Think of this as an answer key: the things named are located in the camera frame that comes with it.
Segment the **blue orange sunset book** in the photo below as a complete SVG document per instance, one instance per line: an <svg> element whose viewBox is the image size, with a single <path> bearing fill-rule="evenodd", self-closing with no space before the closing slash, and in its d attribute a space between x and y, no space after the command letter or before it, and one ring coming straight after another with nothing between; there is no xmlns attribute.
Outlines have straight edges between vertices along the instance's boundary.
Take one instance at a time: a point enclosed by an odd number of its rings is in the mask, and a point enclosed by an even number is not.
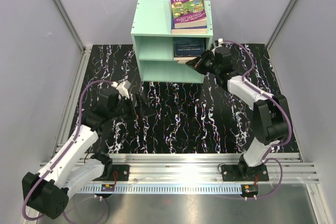
<svg viewBox="0 0 336 224"><path fill-rule="evenodd" d="M177 34L206 34L207 17L202 15L171 16L171 33Z"/></svg>

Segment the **dark blue 1984 book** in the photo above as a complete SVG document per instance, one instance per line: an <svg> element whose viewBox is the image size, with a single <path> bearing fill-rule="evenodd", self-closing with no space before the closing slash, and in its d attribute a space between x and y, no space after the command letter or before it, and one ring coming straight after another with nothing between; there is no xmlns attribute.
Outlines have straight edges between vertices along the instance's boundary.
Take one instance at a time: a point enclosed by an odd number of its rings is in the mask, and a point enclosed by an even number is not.
<svg viewBox="0 0 336 224"><path fill-rule="evenodd" d="M205 39L198 37L174 37L174 59L199 57L205 50Z"/></svg>

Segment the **red 13-storey treehouse book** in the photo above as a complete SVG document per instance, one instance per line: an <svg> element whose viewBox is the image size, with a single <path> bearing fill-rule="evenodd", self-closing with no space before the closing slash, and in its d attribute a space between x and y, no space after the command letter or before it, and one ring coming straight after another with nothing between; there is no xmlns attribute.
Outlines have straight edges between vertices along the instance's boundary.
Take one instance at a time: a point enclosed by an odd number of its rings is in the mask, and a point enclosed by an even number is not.
<svg viewBox="0 0 336 224"><path fill-rule="evenodd" d="M185 64L186 62L188 62L188 60L177 60L177 63L182 63L182 64Z"/></svg>

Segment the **purple 117-storey treehouse book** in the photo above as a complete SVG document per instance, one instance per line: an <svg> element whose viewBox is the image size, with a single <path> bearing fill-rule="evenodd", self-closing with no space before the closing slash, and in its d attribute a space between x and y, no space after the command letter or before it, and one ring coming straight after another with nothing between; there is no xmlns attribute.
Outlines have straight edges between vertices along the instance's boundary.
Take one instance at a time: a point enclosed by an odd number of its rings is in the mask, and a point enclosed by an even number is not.
<svg viewBox="0 0 336 224"><path fill-rule="evenodd" d="M206 26L204 0L170 0L170 2L173 28Z"/></svg>

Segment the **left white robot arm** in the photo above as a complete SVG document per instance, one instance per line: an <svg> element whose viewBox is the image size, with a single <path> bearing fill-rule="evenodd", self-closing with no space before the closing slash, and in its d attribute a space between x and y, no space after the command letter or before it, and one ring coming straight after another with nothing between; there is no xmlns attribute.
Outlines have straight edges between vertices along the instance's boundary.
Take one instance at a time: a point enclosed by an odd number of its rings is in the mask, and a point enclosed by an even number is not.
<svg viewBox="0 0 336 224"><path fill-rule="evenodd" d="M22 215L34 221L43 216L59 217L71 197L92 180L112 180L119 172L108 154L94 153L86 163L74 166L84 152L118 120L139 120L155 114L139 93L133 103L126 88L110 87L99 100L79 117L78 126L60 151L38 172L28 172L22 179L24 203Z"/></svg>

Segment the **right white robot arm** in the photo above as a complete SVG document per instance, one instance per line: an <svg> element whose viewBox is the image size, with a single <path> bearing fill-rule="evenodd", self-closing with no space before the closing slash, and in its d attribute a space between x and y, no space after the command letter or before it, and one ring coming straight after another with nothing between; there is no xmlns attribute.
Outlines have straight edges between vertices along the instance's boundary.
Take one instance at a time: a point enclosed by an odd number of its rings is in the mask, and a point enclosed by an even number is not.
<svg viewBox="0 0 336 224"><path fill-rule="evenodd" d="M253 112L254 139L237 164L219 165L223 181L268 181L268 154L282 139L290 140L292 135L287 99L265 92L248 81L234 67L232 54L226 47L206 50L186 65L200 74L213 74L221 88L240 98Z"/></svg>

